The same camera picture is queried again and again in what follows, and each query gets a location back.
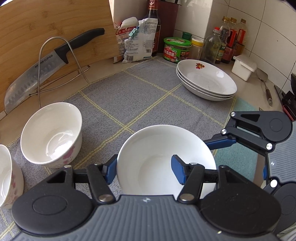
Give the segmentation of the white floral bowl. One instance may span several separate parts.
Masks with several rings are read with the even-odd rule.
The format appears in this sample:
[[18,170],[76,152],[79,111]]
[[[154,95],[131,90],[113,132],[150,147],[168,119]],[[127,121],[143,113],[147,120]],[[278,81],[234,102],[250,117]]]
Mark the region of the white floral bowl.
[[20,146],[27,161],[61,168],[77,157],[82,146],[82,114],[67,102],[49,104],[25,124]]
[[23,173],[17,162],[11,157],[5,145],[1,145],[1,209],[11,209],[13,203],[23,194]]

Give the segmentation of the large white fruit plate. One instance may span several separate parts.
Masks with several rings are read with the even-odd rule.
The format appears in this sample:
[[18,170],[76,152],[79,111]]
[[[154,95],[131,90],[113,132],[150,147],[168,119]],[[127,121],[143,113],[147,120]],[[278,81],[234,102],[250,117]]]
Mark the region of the large white fruit plate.
[[[176,74],[177,74],[177,76],[182,77],[178,70],[176,70]],[[195,89],[197,89],[197,90],[199,90],[199,91],[201,91],[201,92],[203,92],[203,93],[206,93],[206,94],[209,94],[209,95],[212,95],[212,96],[215,96],[215,97],[230,97],[230,96],[223,96],[223,95],[217,95],[217,94],[214,94],[214,93],[206,92],[205,90],[201,90],[201,89],[198,89],[197,87],[194,87],[194,85],[190,84],[187,80],[184,79],[184,81],[185,81],[188,85],[190,85],[191,87],[193,87],[193,88],[195,88]]]

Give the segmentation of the white fruit plate back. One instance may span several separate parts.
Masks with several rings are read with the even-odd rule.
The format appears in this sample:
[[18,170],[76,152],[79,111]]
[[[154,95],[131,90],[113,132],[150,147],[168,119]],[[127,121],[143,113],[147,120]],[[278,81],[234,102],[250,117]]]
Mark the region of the white fruit plate back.
[[187,59],[177,64],[179,73],[194,86],[218,95],[234,95],[237,86],[233,79],[209,63]]

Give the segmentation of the metal spatula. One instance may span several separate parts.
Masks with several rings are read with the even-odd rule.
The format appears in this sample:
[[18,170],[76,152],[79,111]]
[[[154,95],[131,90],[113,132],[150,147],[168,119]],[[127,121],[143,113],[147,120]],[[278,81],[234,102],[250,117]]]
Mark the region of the metal spatula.
[[256,74],[257,74],[257,77],[259,78],[259,80],[264,84],[267,102],[268,102],[269,106],[272,106],[273,105],[273,98],[272,98],[271,92],[266,84],[267,80],[268,80],[268,75],[267,75],[267,73],[265,73],[264,71],[262,71],[259,68],[257,68]]

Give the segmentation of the white plastic container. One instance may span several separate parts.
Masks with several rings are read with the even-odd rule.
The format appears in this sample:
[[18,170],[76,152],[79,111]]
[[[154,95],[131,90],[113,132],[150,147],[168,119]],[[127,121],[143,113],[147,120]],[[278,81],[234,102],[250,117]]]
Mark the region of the white plastic container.
[[250,75],[256,71],[257,63],[246,55],[234,56],[233,59],[234,65],[231,72],[242,80],[247,81]]

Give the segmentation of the yellow lid spice jar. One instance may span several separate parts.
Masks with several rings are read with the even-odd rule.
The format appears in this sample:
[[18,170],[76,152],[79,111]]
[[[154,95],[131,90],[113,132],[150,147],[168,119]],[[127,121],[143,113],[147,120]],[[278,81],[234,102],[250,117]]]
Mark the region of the yellow lid spice jar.
[[199,60],[201,57],[201,53],[203,50],[203,45],[204,42],[202,40],[198,40],[198,39],[192,39],[191,40],[191,50],[189,53],[189,58],[190,59],[196,59]]

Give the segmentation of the green lid sauce jar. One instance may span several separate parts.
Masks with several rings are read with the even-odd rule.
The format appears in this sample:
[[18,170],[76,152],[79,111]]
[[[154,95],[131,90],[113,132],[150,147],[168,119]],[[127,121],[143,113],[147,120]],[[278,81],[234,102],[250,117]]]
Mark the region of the green lid sauce jar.
[[163,58],[172,63],[179,63],[189,58],[191,42],[177,37],[167,37],[164,39]]

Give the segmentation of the green label oil bottle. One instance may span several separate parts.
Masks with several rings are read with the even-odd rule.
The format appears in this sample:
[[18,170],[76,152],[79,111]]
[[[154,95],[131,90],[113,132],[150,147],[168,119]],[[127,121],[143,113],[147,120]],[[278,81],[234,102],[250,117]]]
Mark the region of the green label oil bottle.
[[225,52],[226,45],[227,45],[227,39],[230,36],[229,21],[230,21],[230,19],[227,18],[226,16],[224,16],[222,18],[222,25],[220,27],[220,34],[219,34],[219,38],[220,38],[220,41],[221,41],[221,46],[220,46],[220,49],[218,51],[218,54],[217,54],[217,57],[216,57],[216,60],[215,60],[216,64],[219,64],[221,62],[222,57],[223,57],[224,52]]

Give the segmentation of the green lid small jar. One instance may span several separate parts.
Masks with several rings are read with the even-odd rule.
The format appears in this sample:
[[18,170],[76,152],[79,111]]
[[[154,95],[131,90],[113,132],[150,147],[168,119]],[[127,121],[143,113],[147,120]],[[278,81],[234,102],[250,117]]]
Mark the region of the green lid small jar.
[[182,39],[185,39],[185,40],[191,41],[191,39],[192,39],[192,34],[189,33],[189,32],[182,32]]

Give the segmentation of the white plastic food bag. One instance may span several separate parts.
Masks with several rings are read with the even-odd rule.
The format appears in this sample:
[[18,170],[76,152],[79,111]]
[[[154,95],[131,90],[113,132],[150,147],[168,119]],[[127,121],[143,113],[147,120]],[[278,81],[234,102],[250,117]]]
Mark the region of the white plastic food bag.
[[154,32],[149,24],[149,18],[139,20],[138,27],[134,28],[129,38],[125,40],[123,63],[147,60],[152,57]]

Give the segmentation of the red white packet with clip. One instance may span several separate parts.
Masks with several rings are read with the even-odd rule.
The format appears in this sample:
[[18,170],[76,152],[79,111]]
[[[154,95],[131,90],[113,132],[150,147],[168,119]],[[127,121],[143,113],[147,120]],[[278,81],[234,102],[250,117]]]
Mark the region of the red white packet with clip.
[[117,63],[123,60],[123,55],[125,53],[125,40],[129,38],[130,32],[136,27],[138,27],[138,19],[134,16],[125,19],[120,25],[114,23],[119,55],[113,58],[113,63]]

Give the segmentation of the dark red knife block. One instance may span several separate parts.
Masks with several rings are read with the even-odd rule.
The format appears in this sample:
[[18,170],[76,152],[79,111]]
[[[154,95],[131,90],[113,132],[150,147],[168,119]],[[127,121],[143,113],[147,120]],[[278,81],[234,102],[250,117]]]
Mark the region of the dark red knife block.
[[179,5],[175,1],[159,1],[158,15],[161,20],[158,52],[163,53],[164,39],[172,37],[175,30]]

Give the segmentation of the dark vinegar bottle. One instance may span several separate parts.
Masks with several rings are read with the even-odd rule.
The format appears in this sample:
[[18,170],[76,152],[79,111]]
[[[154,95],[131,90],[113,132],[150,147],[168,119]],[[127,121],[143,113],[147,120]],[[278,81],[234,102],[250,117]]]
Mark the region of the dark vinegar bottle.
[[158,15],[158,0],[150,0],[148,12],[145,18],[149,18],[149,24],[154,32],[154,40],[152,44],[152,56],[156,56],[159,47],[159,34],[161,30],[161,20]]

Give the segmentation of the bamboo cutting board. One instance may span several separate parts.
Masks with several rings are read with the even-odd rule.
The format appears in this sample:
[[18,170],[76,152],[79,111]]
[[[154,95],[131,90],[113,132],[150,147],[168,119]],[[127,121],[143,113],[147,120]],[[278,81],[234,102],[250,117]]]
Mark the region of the bamboo cutting board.
[[11,1],[1,6],[1,110],[8,87],[38,61],[63,44],[50,37],[71,40],[81,33],[103,28],[104,35],[68,54],[69,64],[52,78],[61,77],[119,54],[108,1]]

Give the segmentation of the black handled santoku knife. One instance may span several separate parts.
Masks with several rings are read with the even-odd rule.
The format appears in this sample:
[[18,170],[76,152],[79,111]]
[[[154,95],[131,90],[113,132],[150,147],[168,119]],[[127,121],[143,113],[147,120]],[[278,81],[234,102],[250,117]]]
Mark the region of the black handled santoku knife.
[[22,75],[20,75],[7,89],[4,97],[4,108],[10,113],[22,103],[38,84],[43,83],[59,69],[69,63],[67,53],[80,48],[98,36],[104,35],[104,28],[88,30],[69,42],[56,47],[51,53],[42,57]]

